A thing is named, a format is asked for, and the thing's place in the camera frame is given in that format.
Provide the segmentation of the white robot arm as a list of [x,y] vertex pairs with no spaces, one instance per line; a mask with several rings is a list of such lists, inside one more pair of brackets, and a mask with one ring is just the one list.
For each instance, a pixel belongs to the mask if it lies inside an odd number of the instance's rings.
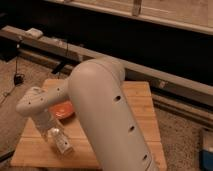
[[103,171],[159,171],[122,90],[124,79],[118,59],[90,59],[50,90],[30,88],[16,110],[44,128],[47,109],[69,100]]

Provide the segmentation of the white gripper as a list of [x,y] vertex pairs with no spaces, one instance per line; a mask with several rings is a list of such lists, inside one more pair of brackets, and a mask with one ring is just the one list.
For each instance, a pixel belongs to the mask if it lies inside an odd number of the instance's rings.
[[63,129],[60,121],[49,112],[42,112],[40,114],[34,115],[32,120],[35,124],[36,129],[40,132],[42,138],[45,142],[49,142],[48,131],[53,128]]

